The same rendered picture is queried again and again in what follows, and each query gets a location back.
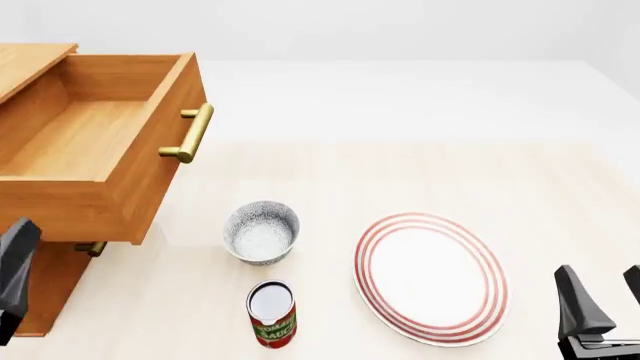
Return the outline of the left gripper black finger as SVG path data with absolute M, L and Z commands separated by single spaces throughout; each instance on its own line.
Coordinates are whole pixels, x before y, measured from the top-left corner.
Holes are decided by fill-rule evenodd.
M 0 236 L 0 311 L 26 314 L 28 279 L 42 231 L 19 218 Z

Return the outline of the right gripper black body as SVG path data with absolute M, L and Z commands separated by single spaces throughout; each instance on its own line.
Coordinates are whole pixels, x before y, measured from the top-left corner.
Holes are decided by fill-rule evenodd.
M 607 340 L 601 334 L 559 334 L 564 360 L 640 360 L 640 340 Z

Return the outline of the wooden cabinet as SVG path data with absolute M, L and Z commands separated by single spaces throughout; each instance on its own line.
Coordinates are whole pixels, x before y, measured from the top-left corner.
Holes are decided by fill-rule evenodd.
M 28 308 L 14 337 L 47 335 L 82 277 L 90 258 L 70 243 L 44 242 L 41 224 L 26 209 L 22 182 L 8 165 L 69 103 L 61 80 L 50 70 L 75 53 L 75 44 L 0 43 L 0 236 L 19 218 L 33 221 L 41 239 L 28 279 Z

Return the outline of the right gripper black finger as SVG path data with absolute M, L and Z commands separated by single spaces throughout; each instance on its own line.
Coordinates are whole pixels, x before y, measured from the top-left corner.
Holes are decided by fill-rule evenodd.
M 556 269 L 554 279 L 559 300 L 559 340 L 569 336 L 604 335 L 616 328 L 616 323 L 592 299 L 571 266 Z
M 636 302 L 640 305 L 640 265 L 631 266 L 623 273 L 623 277 Z

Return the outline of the tomato sauce tin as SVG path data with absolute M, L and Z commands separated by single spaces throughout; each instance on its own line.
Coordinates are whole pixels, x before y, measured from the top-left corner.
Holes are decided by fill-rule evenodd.
M 287 284 L 263 281 L 250 290 L 245 303 L 259 344 L 279 349 L 292 341 L 298 328 L 296 302 Z

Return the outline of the white plate with red rings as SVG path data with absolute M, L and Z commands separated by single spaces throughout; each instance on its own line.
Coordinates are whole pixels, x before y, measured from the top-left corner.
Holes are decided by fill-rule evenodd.
M 354 284 L 386 326 L 436 347 L 468 347 L 507 320 L 511 290 L 494 251 L 461 224 L 421 212 L 389 215 L 356 242 Z

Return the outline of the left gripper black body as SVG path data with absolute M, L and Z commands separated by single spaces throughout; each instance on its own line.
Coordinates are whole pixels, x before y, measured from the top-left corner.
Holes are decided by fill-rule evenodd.
M 9 344 L 20 326 L 24 315 L 13 314 L 8 310 L 0 310 L 0 346 Z

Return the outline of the speckled grey patterned bowl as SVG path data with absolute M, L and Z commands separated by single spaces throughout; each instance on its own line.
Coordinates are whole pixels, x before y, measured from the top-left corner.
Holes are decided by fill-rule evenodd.
M 225 247 L 238 260 L 269 266 L 289 254 L 300 232 L 300 221 L 289 206 L 270 200 L 236 209 L 223 229 Z

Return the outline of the open wooden drawer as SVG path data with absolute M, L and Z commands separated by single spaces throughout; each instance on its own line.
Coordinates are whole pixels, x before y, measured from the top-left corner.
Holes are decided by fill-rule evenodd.
M 0 104 L 0 230 L 143 242 L 206 96 L 194 53 L 67 56 Z

